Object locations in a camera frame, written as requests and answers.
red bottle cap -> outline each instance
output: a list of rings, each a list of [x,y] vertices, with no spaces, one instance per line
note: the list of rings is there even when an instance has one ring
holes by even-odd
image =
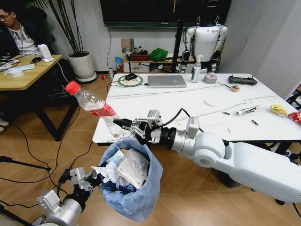
[[[80,85],[76,81],[69,82],[65,88],[66,92],[69,93],[70,95],[76,94],[79,91],[79,89],[80,89]]]

blue garbage bag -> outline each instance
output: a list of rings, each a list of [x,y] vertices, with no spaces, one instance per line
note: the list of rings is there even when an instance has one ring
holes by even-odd
[[[104,196],[105,202],[115,211],[127,218],[141,222],[145,220],[155,208],[160,193],[160,180],[163,168],[149,148],[146,145],[141,145],[134,138],[124,138],[112,144],[104,152],[99,165],[103,164],[122,148],[128,150],[133,148],[141,152],[150,161],[146,182],[138,191],[128,194],[116,191],[112,187],[105,186],[105,184],[100,185],[99,189]]]

laptop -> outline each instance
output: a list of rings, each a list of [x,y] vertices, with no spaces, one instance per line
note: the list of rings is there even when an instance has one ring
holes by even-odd
[[[181,75],[149,75],[149,88],[183,88],[186,83]]]

green cloth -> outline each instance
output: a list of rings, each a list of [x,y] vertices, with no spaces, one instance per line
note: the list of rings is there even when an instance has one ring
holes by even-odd
[[[162,48],[157,48],[149,54],[149,59],[152,61],[166,61],[168,51]]]

white plant pot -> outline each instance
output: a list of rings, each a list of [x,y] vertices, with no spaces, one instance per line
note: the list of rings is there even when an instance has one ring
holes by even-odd
[[[91,54],[87,51],[84,51],[84,53],[87,53],[87,55],[81,57],[70,57],[74,53],[67,55],[68,61],[76,75],[76,79],[81,82],[92,81],[97,77]]]

